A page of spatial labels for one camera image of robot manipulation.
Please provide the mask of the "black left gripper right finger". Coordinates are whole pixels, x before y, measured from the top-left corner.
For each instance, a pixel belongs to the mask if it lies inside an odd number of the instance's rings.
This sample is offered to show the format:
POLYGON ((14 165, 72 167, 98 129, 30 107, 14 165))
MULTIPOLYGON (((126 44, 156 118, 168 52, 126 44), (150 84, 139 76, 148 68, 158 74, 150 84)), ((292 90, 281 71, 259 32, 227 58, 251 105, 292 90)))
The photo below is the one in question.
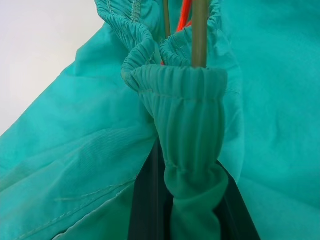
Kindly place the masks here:
POLYGON ((216 208, 221 240, 251 240, 251 217, 234 178, 226 170, 228 185, 216 208))

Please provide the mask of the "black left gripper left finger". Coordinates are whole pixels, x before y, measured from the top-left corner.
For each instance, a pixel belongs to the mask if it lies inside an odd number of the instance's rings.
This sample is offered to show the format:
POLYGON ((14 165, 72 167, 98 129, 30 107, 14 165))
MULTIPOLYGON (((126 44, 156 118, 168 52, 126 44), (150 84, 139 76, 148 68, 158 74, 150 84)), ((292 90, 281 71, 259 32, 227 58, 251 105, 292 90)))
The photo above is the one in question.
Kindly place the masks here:
POLYGON ((157 139, 134 183, 127 240, 171 240, 173 197, 165 184, 165 168, 157 139))

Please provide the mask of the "teal green fabric garment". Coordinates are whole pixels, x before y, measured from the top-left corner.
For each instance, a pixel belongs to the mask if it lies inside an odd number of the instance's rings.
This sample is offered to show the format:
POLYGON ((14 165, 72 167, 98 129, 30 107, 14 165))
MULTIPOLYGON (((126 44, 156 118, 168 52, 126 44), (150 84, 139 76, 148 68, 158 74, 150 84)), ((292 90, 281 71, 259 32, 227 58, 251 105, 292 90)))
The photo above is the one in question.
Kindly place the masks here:
POLYGON ((102 28, 0 136, 0 240, 128 240, 156 140, 171 240, 222 240, 234 178, 261 240, 320 240, 320 0, 207 0, 207 65, 161 65, 181 0, 102 28))

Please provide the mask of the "orange drawstring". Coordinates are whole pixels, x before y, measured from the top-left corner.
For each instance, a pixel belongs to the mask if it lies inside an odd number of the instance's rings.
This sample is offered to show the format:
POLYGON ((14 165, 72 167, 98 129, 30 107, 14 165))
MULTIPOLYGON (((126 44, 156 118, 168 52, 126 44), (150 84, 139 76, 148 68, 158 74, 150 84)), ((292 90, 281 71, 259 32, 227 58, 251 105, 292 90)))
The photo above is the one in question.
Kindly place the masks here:
POLYGON ((188 67, 191 65, 192 21, 190 12, 193 0, 181 0, 175 32, 165 35, 160 45, 161 65, 188 67))

